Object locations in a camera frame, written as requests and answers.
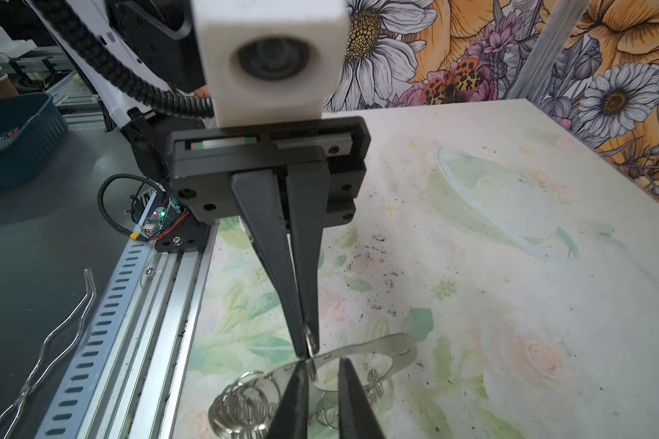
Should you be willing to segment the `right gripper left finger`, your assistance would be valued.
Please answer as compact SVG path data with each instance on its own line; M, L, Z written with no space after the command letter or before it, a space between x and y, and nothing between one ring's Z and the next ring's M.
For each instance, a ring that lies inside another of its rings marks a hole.
M290 375L290 380L270 424L266 439L307 438L309 384L307 362L300 361Z

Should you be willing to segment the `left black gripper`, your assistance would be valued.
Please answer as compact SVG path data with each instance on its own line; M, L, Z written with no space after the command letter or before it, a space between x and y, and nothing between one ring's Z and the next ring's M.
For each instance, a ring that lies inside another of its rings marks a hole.
M359 116L177 131L168 137L171 188L200 222L240 213L302 359L320 345L323 222L353 219L371 141ZM293 262L280 198L286 193Z

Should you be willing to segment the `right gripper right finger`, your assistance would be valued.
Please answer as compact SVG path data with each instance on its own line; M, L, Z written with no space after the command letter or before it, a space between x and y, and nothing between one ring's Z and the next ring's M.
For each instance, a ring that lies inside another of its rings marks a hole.
M338 393L340 439L384 439L355 367L348 358L340 359Z

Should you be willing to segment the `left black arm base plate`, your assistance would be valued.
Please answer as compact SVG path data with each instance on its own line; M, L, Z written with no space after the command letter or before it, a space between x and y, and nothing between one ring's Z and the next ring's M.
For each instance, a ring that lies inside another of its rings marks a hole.
M183 219L171 232L154 244L156 252L181 254L182 252L203 252L212 226L199 222L192 214Z

